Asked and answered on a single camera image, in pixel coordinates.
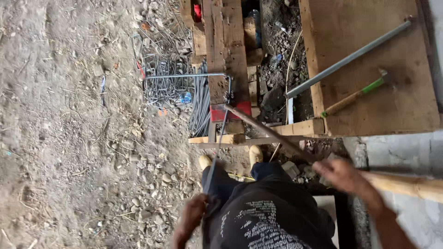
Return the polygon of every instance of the hammer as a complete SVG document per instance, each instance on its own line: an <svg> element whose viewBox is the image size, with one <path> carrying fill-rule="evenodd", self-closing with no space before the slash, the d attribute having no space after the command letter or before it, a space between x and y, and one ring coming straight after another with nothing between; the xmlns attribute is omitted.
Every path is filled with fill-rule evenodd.
<svg viewBox="0 0 443 249"><path fill-rule="evenodd" d="M327 116L332 115L332 114L340 111L341 109L345 108L349 104L355 102L361 96L365 95L366 93L370 92L371 90L373 90L373 89L383 85L385 82L389 81L387 79L388 76L389 76L388 72L386 70L384 70L384 69L379 69L379 71L381 73L381 77L378 80L372 82L371 84L369 84L365 88L361 89L360 91L357 91L357 92L347 96L346 98L340 100L339 102L331 105L324 112L322 112L320 114L320 116L322 118L326 118Z"/></svg>

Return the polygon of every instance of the dirt ground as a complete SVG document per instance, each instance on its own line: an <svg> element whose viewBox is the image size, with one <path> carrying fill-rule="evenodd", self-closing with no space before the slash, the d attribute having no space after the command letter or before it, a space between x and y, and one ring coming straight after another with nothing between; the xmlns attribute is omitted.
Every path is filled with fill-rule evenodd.
<svg viewBox="0 0 443 249"><path fill-rule="evenodd" d="M189 108L159 117L142 104L130 38L144 14L176 34L154 52L189 48L178 4L0 3L0 248L169 247L201 191L198 157L215 150L188 144ZM221 158L248 173L245 148Z"/></svg>

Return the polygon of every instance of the galvanized pipe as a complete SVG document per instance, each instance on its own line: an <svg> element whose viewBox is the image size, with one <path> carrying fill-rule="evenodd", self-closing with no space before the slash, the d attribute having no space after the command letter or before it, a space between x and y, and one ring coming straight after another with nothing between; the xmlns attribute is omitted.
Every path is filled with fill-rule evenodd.
<svg viewBox="0 0 443 249"><path fill-rule="evenodd" d="M379 38L377 38L376 40L372 41L368 45L360 48L359 50L353 52L352 54L348 55L347 57L345 57L341 61L337 62L336 64L330 66L329 68L325 69L324 71L322 71L318 75L314 76L313 78L311 78L311 79L305 81L304 83L298 85L297 87L291 89L289 92L285 93L286 98L290 99L290 98L296 97L298 94L300 94L303 91L307 90L312 85L314 85L315 83L319 82L320 80L322 80L326 76L332 74L333 72L335 72L338 69L340 69L342 66L347 65L349 62L357 59L358 57L366 54L367 52L369 52L372 49L376 48L377 46L381 45L382 43L390 40L392 37L396 36L397 34L402 32L406 28L410 27L411 25L412 25L412 23L411 23L410 20L405 21L400 26L398 26L395 29L389 31L388 33L384 34L383 36L380 36Z"/></svg>

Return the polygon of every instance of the black t-shirt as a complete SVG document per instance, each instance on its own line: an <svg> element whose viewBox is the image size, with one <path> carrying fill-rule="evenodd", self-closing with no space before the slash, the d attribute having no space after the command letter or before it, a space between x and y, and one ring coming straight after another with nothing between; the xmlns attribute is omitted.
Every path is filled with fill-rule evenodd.
<svg viewBox="0 0 443 249"><path fill-rule="evenodd" d="M208 207L203 248L335 249L332 221L321 213L292 182L269 176L243 183L226 204Z"/></svg>

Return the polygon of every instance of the wooden workbench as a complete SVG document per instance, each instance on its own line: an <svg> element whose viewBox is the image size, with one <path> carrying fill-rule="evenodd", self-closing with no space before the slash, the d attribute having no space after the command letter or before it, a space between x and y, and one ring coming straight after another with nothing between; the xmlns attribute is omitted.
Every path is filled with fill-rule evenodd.
<svg viewBox="0 0 443 249"><path fill-rule="evenodd" d="M366 136L433 131L439 127L427 60L424 25L414 0L300 0L309 76L416 17L413 26L311 87L316 117L325 108L388 70L399 82L383 86L325 119L329 136Z"/></svg>

